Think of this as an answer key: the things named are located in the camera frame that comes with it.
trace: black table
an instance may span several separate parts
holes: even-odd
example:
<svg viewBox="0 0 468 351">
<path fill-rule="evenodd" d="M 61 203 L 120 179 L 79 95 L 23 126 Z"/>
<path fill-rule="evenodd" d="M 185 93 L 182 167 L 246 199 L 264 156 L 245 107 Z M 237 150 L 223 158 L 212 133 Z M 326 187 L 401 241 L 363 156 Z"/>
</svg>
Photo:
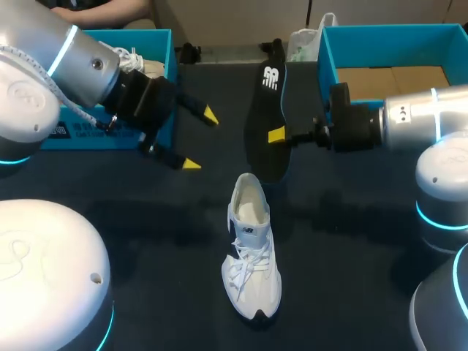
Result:
<svg viewBox="0 0 468 351">
<path fill-rule="evenodd" d="M 431 261 L 415 244 L 417 155 L 295 151 L 267 190 L 283 282 L 277 323 L 253 331 L 224 291 L 227 204 L 249 171 L 242 141 L 257 65 L 180 67 L 210 102 L 209 129 L 179 115 L 177 149 L 203 165 L 175 173 L 136 152 L 41 152 L 0 198 L 69 206 L 101 232 L 115 287 L 116 351 L 413 350 L 412 291 Z M 314 64 L 288 65 L 284 113 L 306 126 L 322 103 Z"/>
</svg>

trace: black insole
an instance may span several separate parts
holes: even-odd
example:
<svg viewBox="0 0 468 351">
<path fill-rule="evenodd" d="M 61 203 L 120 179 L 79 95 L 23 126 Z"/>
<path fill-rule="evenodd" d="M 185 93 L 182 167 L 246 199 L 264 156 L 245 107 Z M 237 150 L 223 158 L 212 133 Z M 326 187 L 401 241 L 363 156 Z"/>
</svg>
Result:
<svg viewBox="0 0 468 351">
<path fill-rule="evenodd" d="M 268 132 L 286 126 L 282 95 L 286 66 L 278 59 L 264 61 L 257 72 L 249 115 L 244 126 L 247 162 L 260 182 L 274 184 L 286 175 L 291 149 L 282 143 L 268 144 Z"/>
</svg>

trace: white plastic bag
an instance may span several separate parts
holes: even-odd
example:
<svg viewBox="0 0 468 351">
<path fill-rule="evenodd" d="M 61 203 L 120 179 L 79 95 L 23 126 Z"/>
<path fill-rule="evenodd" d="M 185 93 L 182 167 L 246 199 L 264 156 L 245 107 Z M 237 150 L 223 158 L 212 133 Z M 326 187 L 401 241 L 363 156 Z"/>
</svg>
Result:
<svg viewBox="0 0 468 351">
<path fill-rule="evenodd" d="M 295 61 L 316 61 L 319 58 L 320 38 L 323 27 L 337 26 L 336 16 L 329 12 L 325 13 L 320 21 L 318 30 L 301 29 L 291 34 L 287 46 L 287 60 Z"/>
</svg>

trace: blue shoebox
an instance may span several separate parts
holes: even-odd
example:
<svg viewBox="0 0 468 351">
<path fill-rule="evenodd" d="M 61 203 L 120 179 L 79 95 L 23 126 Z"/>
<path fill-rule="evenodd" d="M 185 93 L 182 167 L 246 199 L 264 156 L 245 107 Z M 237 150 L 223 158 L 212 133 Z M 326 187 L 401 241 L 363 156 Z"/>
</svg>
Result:
<svg viewBox="0 0 468 351">
<path fill-rule="evenodd" d="M 322 99 L 347 82 L 353 104 L 468 83 L 468 36 L 458 24 L 324 28 L 318 75 Z"/>
<path fill-rule="evenodd" d="M 164 63 L 165 77 L 176 81 L 177 62 L 170 30 L 99 30 L 86 33 L 113 47 L 125 48 L 130 52 L 135 48 L 145 60 Z M 87 111 L 101 121 L 109 121 L 111 117 L 100 105 Z M 157 137 L 158 142 L 166 147 L 172 144 L 173 123 L 174 115 Z M 136 148 L 139 138 L 138 131 L 124 126 L 118 126 L 111 135 L 106 135 L 63 106 L 60 122 L 42 144 L 42 150 L 131 150 Z"/>
</svg>

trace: blue box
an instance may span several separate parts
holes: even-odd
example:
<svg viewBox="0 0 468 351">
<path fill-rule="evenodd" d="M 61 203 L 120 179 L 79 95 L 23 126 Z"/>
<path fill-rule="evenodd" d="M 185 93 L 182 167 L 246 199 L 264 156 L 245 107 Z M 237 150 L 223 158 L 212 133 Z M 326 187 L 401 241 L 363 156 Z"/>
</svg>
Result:
<svg viewBox="0 0 468 351">
<path fill-rule="evenodd" d="M 119 29 L 86 31 L 86 33 L 95 40 L 113 47 L 125 48 L 129 52 L 135 48 L 137 54 L 145 60 L 164 63 L 165 77 L 176 82 L 177 62 L 171 30 Z M 100 105 L 87 112 L 101 121 L 109 121 L 111 117 Z M 174 113 L 157 137 L 158 142 L 168 148 L 172 145 L 173 124 Z M 132 150 L 136 148 L 139 138 L 140 132 L 126 127 L 116 128 L 111 135 L 106 135 L 63 106 L 60 122 L 53 134 L 42 144 L 42 150 Z"/>
<path fill-rule="evenodd" d="M 451 86 L 467 84 L 467 57 L 468 36 L 458 24 L 327 27 L 318 58 L 320 92 L 327 102 L 340 68 L 438 66 Z M 352 103 L 373 108 L 383 100 Z"/>
</svg>

